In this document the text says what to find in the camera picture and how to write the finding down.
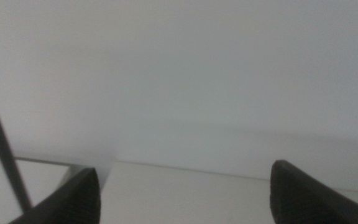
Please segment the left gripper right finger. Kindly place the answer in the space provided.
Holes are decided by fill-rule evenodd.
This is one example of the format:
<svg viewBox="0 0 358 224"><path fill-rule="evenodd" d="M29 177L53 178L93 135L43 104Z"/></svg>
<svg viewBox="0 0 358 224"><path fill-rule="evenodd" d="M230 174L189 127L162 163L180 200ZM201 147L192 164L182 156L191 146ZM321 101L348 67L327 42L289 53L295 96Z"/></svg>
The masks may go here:
<svg viewBox="0 0 358 224"><path fill-rule="evenodd" d="M358 224L358 203L285 160L271 168L270 210L280 224Z"/></svg>

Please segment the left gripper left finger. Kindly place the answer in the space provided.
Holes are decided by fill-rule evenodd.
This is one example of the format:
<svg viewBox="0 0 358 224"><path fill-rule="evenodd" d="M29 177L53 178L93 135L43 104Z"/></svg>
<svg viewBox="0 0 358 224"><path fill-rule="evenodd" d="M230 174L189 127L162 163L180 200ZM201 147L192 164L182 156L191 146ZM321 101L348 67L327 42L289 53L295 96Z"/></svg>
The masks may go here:
<svg viewBox="0 0 358 224"><path fill-rule="evenodd" d="M100 216L101 189L98 174L94 168L85 168L12 223L98 224Z"/></svg>

